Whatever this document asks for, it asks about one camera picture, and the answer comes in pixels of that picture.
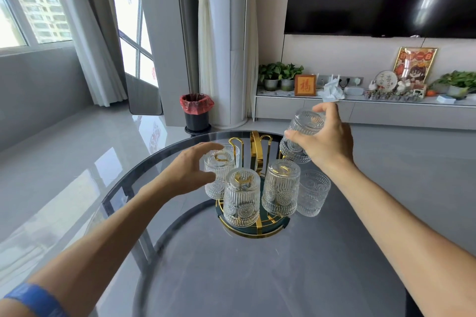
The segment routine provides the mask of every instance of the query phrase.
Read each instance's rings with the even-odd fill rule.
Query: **tile floor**
[[[250,121],[240,129],[282,133],[288,123]],[[476,133],[352,129],[360,168],[476,255]],[[0,153],[0,295],[80,238],[128,170],[185,138],[162,116],[91,107]]]

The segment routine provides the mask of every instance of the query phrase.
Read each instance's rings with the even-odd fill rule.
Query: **red plastic bag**
[[[206,94],[185,94],[180,97],[180,104],[187,114],[203,114],[213,108],[215,103]]]

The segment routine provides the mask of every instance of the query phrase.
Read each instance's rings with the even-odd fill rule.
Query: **white figurine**
[[[403,93],[405,91],[405,89],[407,89],[407,86],[405,85],[405,82],[403,82],[402,80],[399,80],[397,85],[398,86],[396,88],[396,91],[399,92],[399,93]]]
[[[370,84],[368,86],[368,90],[370,90],[370,91],[376,91],[377,90],[377,82],[375,80],[370,82]]]

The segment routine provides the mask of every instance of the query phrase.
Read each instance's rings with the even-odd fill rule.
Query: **forearm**
[[[154,215],[170,199],[167,193],[164,190],[161,195],[159,191],[158,197],[153,198],[148,190],[141,190],[28,282],[55,296],[70,317],[88,316]],[[0,303],[0,315],[8,312],[11,316],[26,316],[24,310],[12,300]]]
[[[472,255],[416,218],[351,162],[336,162],[324,172],[346,196],[426,316],[474,315]]]

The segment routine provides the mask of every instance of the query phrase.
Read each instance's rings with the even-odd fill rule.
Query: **embossed glass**
[[[223,217],[235,227],[249,227],[259,217],[261,179],[248,168],[235,168],[228,173],[223,197]]]
[[[234,155],[234,152],[233,152],[233,146],[231,144],[224,144],[224,149],[226,149],[227,151],[229,151],[231,153],[231,155]],[[239,147],[235,146],[236,148],[236,156],[235,156],[235,167],[236,168],[239,168],[241,166],[241,159],[240,159],[240,156],[241,156],[241,152],[239,150]]]
[[[286,159],[277,159],[268,166],[261,204],[277,216],[289,216],[298,206],[299,165]]]
[[[210,198],[220,200],[225,192],[225,178],[235,168],[233,152],[223,148],[221,151],[210,151],[205,154],[205,172],[214,172],[214,182],[205,184],[205,192]]]
[[[307,135],[313,135],[324,127],[325,120],[326,117],[324,113],[316,113],[315,111],[300,109],[291,121],[291,124],[289,124],[288,129]],[[283,156],[296,163],[307,163],[311,160],[299,144],[290,141],[286,137],[281,140],[279,149]]]
[[[306,217],[315,217],[321,211],[331,187],[330,179],[317,170],[301,173],[297,211]]]

